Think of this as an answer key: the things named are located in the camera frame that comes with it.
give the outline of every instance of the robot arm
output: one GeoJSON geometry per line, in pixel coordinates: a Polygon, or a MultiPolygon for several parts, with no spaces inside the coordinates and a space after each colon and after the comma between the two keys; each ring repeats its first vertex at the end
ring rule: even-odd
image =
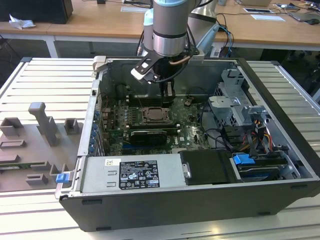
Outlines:
{"type": "Polygon", "coordinates": [[[154,0],[153,8],[145,13],[144,57],[131,74],[148,83],[173,81],[188,60],[199,53],[197,47],[210,47],[219,28],[213,26],[217,1],[154,0]],[[192,32],[200,38],[195,40],[192,32]]]}

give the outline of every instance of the white label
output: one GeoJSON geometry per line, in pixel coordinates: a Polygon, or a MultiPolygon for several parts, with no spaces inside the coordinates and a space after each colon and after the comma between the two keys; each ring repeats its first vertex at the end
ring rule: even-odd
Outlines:
{"type": "Polygon", "coordinates": [[[0,167],[0,170],[12,170],[12,169],[20,169],[18,166],[4,166],[0,167]]]}
{"type": "Polygon", "coordinates": [[[105,166],[119,166],[121,158],[106,158],[104,161],[105,166]]]}
{"type": "Polygon", "coordinates": [[[157,184],[159,180],[149,180],[149,184],[157,184]]]}

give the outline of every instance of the paper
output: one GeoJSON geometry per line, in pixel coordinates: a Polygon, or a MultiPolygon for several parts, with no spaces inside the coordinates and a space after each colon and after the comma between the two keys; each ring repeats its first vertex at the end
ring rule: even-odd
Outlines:
{"type": "Polygon", "coordinates": [[[10,14],[10,19],[11,20],[9,20],[9,24],[16,29],[21,30],[22,28],[33,28],[36,26],[34,22],[31,20],[20,20],[18,18],[11,16],[11,14],[10,14]]]}
{"type": "Polygon", "coordinates": [[[279,16],[257,15],[257,14],[251,14],[251,16],[255,20],[268,20],[268,21],[281,21],[281,22],[286,21],[282,17],[279,17],[279,16]]]}
{"type": "Polygon", "coordinates": [[[145,13],[149,8],[146,7],[135,7],[135,6],[123,6],[121,7],[121,12],[129,13],[145,13]]]}

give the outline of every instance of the black box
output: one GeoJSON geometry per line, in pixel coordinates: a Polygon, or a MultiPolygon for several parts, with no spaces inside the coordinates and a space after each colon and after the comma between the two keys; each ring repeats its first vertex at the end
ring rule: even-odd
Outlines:
{"type": "Polygon", "coordinates": [[[12,17],[52,24],[65,24],[73,12],[71,0],[0,0],[0,21],[12,17]]]}

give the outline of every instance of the floor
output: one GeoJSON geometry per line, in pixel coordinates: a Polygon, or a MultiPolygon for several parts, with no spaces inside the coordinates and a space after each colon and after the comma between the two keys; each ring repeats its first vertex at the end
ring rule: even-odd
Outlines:
{"type": "MultiPolygon", "coordinates": [[[[12,39],[9,40],[9,43],[21,57],[50,57],[44,41],[12,39]]],[[[57,46],[62,58],[93,58],[97,55],[134,56],[137,47],[135,43],[94,42],[95,53],[90,53],[87,42],[58,41],[57,46]]],[[[262,49],[234,48],[231,56],[245,58],[246,60],[259,60],[262,51],[262,49]]],[[[311,55],[301,57],[302,53],[302,51],[296,51],[293,56],[288,57],[281,65],[298,83],[308,87],[308,83],[311,80],[308,79],[306,81],[306,77],[316,68],[319,62],[316,59],[316,55],[319,53],[312,52],[311,55]]],[[[19,61],[19,57],[4,43],[0,49],[0,86],[8,79],[19,61]]]]}

